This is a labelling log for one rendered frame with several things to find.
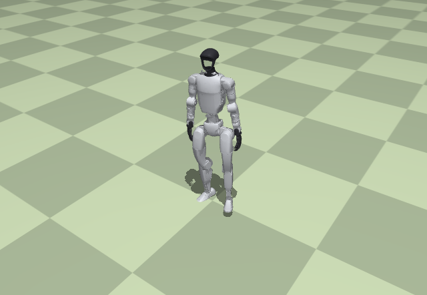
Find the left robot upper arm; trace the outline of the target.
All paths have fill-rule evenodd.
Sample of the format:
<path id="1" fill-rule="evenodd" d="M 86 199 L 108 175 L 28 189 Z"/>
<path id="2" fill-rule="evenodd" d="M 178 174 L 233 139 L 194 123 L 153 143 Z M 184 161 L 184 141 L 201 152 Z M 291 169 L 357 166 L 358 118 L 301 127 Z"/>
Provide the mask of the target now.
<path id="1" fill-rule="evenodd" d="M 221 78 L 222 87 L 226 91 L 227 99 L 229 104 L 227 104 L 228 112 L 236 112 L 236 91 L 235 91 L 235 81 L 230 77 Z"/>

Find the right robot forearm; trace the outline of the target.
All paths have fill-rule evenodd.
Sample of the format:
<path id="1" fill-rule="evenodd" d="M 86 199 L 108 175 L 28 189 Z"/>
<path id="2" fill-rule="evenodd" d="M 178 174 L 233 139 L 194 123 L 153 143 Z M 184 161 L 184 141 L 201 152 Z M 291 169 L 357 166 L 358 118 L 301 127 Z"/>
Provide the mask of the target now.
<path id="1" fill-rule="evenodd" d="M 186 101 L 187 104 L 187 101 Z M 194 117 L 195 117 L 195 107 L 187 105 L 187 124 L 189 124 L 190 121 L 194 124 Z"/>

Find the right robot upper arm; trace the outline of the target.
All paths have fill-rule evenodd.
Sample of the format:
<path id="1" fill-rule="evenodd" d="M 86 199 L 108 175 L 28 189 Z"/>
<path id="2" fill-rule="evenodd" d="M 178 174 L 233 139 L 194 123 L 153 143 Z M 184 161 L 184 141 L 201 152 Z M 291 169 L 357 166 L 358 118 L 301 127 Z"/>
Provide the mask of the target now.
<path id="1" fill-rule="evenodd" d="M 188 83 L 189 83 L 189 97 L 187 99 L 187 105 L 195 107 L 197 105 L 197 89 L 196 89 L 196 82 L 195 79 L 197 77 L 198 73 L 195 73 L 188 77 Z"/>

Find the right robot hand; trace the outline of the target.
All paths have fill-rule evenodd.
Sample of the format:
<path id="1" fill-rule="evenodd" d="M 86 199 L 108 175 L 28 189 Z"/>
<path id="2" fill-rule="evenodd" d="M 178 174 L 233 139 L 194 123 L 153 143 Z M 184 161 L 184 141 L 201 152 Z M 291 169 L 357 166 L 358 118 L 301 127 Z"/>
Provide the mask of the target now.
<path id="1" fill-rule="evenodd" d="M 191 134 L 191 128 L 193 127 L 193 122 L 190 121 L 189 124 L 187 124 L 186 126 L 187 126 L 187 133 L 189 135 L 189 139 L 192 141 L 193 140 L 193 136 Z"/>

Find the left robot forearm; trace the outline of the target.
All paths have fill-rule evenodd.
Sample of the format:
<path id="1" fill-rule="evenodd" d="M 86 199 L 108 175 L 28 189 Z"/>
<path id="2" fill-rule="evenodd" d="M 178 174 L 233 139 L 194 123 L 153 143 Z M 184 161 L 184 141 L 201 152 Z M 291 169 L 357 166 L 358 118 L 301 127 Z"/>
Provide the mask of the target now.
<path id="1" fill-rule="evenodd" d="M 238 110 L 237 104 L 236 104 L 236 112 L 230 113 L 230 117 L 232 118 L 233 131 L 235 129 L 239 129 L 239 132 L 241 132 L 242 128 L 240 126 L 239 110 Z"/>

